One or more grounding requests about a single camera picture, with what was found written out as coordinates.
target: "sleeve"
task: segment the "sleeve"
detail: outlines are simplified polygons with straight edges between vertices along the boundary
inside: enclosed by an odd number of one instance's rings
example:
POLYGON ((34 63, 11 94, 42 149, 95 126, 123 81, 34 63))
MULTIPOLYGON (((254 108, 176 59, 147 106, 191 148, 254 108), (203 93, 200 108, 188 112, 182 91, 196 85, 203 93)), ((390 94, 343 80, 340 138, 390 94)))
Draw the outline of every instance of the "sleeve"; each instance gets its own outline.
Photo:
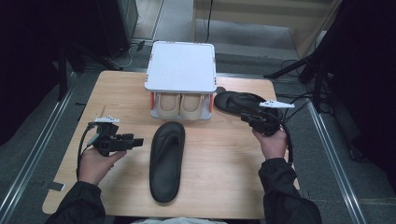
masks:
POLYGON ((265 190, 263 205, 266 223, 321 223, 317 206, 302 198, 294 187, 297 174, 284 159, 263 162, 259 177, 265 190))
POLYGON ((106 211, 100 199, 101 193, 97 186, 78 181, 64 196, 46 224, 104 223, 106 211))

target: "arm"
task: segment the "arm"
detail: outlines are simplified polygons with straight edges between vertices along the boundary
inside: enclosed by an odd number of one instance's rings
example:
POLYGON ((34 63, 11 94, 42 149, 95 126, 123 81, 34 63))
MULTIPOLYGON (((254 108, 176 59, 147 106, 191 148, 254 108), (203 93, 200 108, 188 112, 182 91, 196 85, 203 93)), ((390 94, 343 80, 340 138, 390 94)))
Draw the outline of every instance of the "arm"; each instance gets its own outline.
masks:
POLYGON ((278 131, 268 137, 253 131, 261 143, 262 163, 259 177, 265 190, 263 199, 267 223, 321 223, 317 206, 300 196, 293 185, 297 174, 283 159, 286 152, 286 135, 278 131))
POLYGON ((95 148, 88 149, 81 159, 78 182, 46 223, 104 223, 106 211, 100 199, 102 191, 97 186, 125 154, 122 151, 103 157, 95 148))

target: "wooden tabletop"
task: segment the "wooden tabletop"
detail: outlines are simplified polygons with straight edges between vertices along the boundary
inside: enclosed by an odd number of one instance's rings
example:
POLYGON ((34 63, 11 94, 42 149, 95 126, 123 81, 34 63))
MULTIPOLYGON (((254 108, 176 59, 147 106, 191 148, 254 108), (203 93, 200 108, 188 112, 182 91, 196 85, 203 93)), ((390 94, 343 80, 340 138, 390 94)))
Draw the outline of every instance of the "wooden tabletop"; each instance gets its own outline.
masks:
MULTIPOLYGON (((104 116, 120 119, 118 133, 144 138, 115 164, 102 180, 102 201, 110 216, 263 218, 264 190, 258 171, 264 161, 260 144, 251 128, 240 118, 213 107, 210 120, 182 121, 186 142, 178 195, 168 204, 156 203, 149 191, 149 154, 157 129, 165 123, 150 115, 146 74, 103 72, 64 155, 54 182, 63 191, 50 190, 43 211, 54 213, 76 182, 78 144, 88 122, 104 116)), ((275 99, 269 80, 217 77, 218 86, 228 91, 247 91, 264 99, 275 99)), ((95 133, 88 132, 86 141, 95 133)))

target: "white lid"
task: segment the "white lid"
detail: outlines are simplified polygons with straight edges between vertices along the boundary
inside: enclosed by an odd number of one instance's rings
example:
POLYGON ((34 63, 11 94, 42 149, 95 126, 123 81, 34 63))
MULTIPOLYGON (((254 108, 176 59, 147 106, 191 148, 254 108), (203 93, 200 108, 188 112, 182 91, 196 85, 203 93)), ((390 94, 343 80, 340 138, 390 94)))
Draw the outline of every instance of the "white lid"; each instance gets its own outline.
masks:
POLYGON ((217 87, 215 48, 211 44, 157 41, 147 74, 148 91, 213 93, 217 87))

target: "beige shoe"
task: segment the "beige shoe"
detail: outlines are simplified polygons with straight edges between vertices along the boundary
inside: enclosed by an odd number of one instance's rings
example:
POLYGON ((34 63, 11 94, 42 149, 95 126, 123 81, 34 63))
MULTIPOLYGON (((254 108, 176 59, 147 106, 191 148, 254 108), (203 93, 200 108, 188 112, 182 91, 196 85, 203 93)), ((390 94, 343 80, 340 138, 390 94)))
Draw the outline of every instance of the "beige shoe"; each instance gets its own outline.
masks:
POLYGON ((201 117, 205 96, 199 93, 182 94, 180 116, 183 119, 196 120, 201 117))
POLYGON ((177 117, 180 108, 180 94, 167 92, 161 92, 158 94, 156 108, 160 118, 174 119, 177 117))

